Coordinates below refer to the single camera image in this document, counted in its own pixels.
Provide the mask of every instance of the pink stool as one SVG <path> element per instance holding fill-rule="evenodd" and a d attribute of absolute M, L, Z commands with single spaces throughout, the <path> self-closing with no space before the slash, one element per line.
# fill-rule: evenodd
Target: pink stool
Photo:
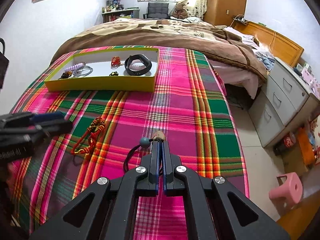
<path fill-rule="evenodd" d="M 298 204 L 302 197 L 302 183 L 295 172 L 277 176 L 277 178 L 287 177 L 284 184 L 269 191 L 269 198 L 286 198 L 287 205 Z"/>

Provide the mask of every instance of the nightstand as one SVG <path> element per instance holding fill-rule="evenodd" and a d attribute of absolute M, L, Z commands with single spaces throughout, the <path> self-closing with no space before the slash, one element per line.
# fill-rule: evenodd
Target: nightstand
<path fill-rule="evenodd" d="M 267 84 L 249 109 L 262 147 L 271 147 L 300 127 L 319 99 L 293 69 L 276 57 Z"/>

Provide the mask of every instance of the box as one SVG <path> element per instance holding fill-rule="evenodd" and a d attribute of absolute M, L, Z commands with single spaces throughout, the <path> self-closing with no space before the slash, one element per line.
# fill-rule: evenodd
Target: box
<path fill-rule="evenodd" d="M 124 65 L 111 67 L 112 57 L 120 57 L 121 63 L 135 54 L 145 55 L 152 63 L 151 70 L 142 76 L 130 76 Z M 80 62 L 92 67 L 91 74 L 85 77 L 59 79 L 64 69 Z M 154 92 L 159 62 L 157 48 L 119 48 L 76 53 L 63 61 L 44 80 L 49 91 L 64 90 L 124 90 Z M 117 71 L 118 76 L 109 76 Z"/>

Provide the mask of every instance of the brown stuffed animal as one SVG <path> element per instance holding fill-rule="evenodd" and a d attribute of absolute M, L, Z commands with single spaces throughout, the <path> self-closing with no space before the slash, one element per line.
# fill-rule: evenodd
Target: brown stuffed animal
<path fill-rule="evenodd" d="M 185 19 L 188 17 L 187 11 L 184 9 L 185 8 L 184 3 L 177 3 L 176 8 L 174 10 L 174 13 L 172 14 L 173 17 L 176 17 L 178 19 Z"/>

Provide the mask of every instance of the headboard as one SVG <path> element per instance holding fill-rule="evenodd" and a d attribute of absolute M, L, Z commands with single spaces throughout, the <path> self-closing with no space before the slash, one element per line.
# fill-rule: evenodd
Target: headboard
<path fill-rule="evenodd" d="M 267 48 L 269 48 L 270 45 L 270 52 L 291 67 L 297 65 L 304 51 L 303 47 L 294 41 L 254 22 L 248 22 L 247 25 L 236 23 L 234 28 L 243 34 L 254 36 L 260 44 L 262 43 Z"/>

